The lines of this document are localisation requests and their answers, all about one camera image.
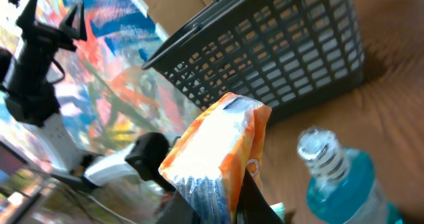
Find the small orange snack packet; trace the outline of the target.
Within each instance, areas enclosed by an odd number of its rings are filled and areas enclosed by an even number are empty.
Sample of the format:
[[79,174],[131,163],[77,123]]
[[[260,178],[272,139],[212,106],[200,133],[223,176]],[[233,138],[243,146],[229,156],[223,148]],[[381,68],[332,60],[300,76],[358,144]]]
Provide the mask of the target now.
[[158,171],[203,223],[234,223],[244,175],[258,186],[271,107],[228,92],[186,129]]

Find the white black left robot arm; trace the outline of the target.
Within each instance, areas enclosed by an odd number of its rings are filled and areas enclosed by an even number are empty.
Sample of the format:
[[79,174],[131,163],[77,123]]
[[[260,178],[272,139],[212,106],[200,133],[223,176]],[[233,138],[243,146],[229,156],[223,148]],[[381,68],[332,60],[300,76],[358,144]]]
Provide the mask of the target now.
[[54,82],[47,79],[60,49],[76,51],[77,40],[87,40],[84,3],[78,1],[58,27],[36,19],[38,0],[7,0],[6,20],[21,30],[14,54],[1,52],[1,91],[7,94],[9,114],[42,141],[50,157],[52,177],[75,191],[90,193],[125,176],[153,181],[167,192],[175,188],[160,175],[170,143],[157,132],[146,133],[126,148],[104,156],[80,149],[64,126]]

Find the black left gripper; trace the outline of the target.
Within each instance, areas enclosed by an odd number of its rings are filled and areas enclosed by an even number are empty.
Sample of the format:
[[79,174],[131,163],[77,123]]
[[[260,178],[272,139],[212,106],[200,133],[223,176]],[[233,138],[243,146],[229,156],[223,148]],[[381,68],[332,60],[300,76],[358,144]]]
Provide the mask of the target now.
[[34,23],[38,0],[8,0],[8,21],[22,30],[21,37],[31,43],[76,51],[76,40],[87,40],[84,2],[78,1],[62,19],[59,28]]

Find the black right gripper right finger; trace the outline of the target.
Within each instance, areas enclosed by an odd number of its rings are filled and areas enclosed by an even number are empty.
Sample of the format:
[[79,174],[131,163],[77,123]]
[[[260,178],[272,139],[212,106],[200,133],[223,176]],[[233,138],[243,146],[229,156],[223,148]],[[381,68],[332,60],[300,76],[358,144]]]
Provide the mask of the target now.
[[268,205],[248,170],[242,182],[236,210],[236,224],[284,224]]

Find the white tissue pack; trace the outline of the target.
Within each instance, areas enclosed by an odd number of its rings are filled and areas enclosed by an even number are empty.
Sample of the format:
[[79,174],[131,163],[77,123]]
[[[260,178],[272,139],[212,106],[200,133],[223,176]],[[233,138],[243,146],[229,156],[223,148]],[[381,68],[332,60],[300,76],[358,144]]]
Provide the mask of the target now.
[[275,203],[270,206],[273,212],[282,220],[283,223],[286,222],[286,208],[285,205],[280,203]]

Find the blue mouthwash bottle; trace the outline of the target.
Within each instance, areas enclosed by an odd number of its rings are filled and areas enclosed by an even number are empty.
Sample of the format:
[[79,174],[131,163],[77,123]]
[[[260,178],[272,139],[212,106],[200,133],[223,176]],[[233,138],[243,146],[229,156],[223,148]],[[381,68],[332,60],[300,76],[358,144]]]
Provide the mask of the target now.
[[399,224],[401,214],[385,197],[370,155],[342,146],[329,129],[310,128],[297,153],[311,179],[306,201],[318,219],[331,224]]

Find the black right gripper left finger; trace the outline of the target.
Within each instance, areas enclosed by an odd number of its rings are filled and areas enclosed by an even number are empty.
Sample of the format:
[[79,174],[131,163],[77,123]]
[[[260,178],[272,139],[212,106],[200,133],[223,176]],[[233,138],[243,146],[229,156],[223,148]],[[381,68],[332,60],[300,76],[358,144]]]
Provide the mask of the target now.
[[182,195],[174,192],[160,212],[156,224],[202,224],[202,221]]

